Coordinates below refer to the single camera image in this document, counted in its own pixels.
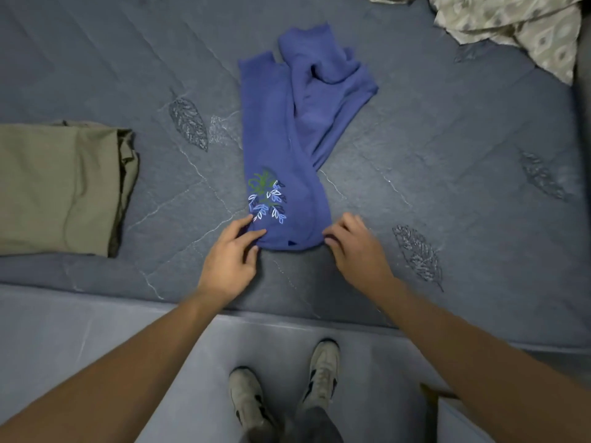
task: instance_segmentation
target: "white sneaker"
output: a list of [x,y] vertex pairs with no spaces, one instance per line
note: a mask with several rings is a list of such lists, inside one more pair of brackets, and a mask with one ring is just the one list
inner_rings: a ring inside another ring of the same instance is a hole
[[339,382],[340,350],[334,340],[322,340],[310,361],[310,383],[300,403],[300,410],[312,407],[328,409]]
[[262,388],[256,376],[247,367],[238,367],[228,380],[234,413],[244,432],[251,429],[275,429],[273,418],[267,412]]

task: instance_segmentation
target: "folded olive green garment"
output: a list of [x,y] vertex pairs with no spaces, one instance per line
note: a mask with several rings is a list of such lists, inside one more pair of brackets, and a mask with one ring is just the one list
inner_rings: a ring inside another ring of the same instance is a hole
[[0,125],[0,254],[113,256],[138,174],[132,137],[96,123]]

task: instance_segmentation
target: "gray mattress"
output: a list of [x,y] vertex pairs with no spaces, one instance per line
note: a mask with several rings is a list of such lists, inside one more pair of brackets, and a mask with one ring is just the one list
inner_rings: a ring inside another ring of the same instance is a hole
[[[459,47],[433,18],[426,0],[0,0],[0,120],[131,127],[141,156],[117,258],[3,257],[0,281],[179,301],[246,212],[237,59],[329,22],[380,86],[319,172],[333,216],[361,214],[397,275],[500,337],[591,344],[572,92],[520,50]],[[178,96],[208,152],[175,130]],[[231,308],[390,325],[324,247],[262,252]]]

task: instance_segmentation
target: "person's left hand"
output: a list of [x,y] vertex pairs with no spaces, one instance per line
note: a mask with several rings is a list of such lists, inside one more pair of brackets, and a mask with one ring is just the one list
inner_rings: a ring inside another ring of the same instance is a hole
[[215,296],[223,304],[230,303],[248,286],[256,273],[258,247],[254,245],[244,259],[247,247],[266,230],[248,231],[240,237],[238,233],[252,221],[249,214],[243,219],[230,223],[213,245],[205,262],[197,293]]

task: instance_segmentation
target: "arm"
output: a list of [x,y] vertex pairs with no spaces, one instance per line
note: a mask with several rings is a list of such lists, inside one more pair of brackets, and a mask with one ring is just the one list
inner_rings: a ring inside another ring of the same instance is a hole
[[345,213],[324,235],[345,279],[408,335],[493,439],[589,440],[591,392],[412,293],[359,216]]
[[254,277],[258,248],[246,262],[244,252],[265,231],[236,237],[251,219],[222,232],[194,294],[0,426],[0,441],[135,441],[203,330]]

